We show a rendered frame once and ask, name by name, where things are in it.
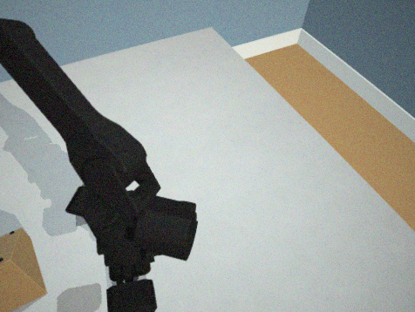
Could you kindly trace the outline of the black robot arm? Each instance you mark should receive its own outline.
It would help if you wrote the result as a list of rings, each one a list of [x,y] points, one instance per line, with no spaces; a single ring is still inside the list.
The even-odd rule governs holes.
[[[25,22],[0,18],[0,64],[59,132],[85,185],[65,211],[84,217],[104,247],[134,238],[146,264],[156,255],[186,261],[198,225],[196,204],[156,196],[160,184],[143,145],[88,102]],[[129,194],[134,181],[139,185]]]

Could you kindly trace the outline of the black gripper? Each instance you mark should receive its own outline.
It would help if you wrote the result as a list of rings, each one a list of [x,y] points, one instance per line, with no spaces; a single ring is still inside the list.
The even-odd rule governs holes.
[[[119,248],[104,247],[96,240],[96,249],[104,255],[110,279],[116,282],[106,291],[107,312],[154,312],[157,302],[153,280],[133,280],[151,272],[145,250],[135,247],[134,238]]]

